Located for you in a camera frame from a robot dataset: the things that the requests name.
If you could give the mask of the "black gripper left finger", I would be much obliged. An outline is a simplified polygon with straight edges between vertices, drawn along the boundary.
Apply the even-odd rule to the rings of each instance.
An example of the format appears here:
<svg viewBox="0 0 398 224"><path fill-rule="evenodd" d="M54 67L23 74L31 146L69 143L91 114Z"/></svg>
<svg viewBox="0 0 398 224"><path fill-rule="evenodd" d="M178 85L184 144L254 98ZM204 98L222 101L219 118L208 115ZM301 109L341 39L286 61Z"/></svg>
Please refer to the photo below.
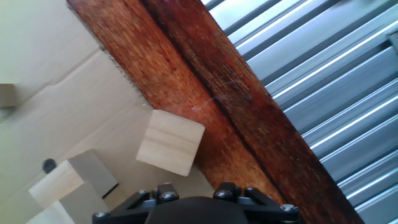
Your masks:
<svg viewBox="0 0 398 224"><path fill-rule="evenodd" d="M140 190L111 211L94 213L92 224L145 223L155 207L179 198L178 192L171 183L158 185L152 191Z"/></svg>

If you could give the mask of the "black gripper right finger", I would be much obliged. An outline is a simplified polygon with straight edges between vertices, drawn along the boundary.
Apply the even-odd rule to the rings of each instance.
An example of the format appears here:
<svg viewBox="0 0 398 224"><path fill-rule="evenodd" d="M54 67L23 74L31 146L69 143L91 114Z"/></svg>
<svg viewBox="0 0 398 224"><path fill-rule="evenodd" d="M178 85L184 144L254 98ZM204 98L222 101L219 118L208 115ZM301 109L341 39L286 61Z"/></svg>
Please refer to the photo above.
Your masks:
<svg viewBox="0 0 398 224"><path fill-rule="evenodd" d="M237 205L251 223L299 224L298 207L279 205L255 187L242 188L233 182L222 182L215 190L213 199Z"/></svg>

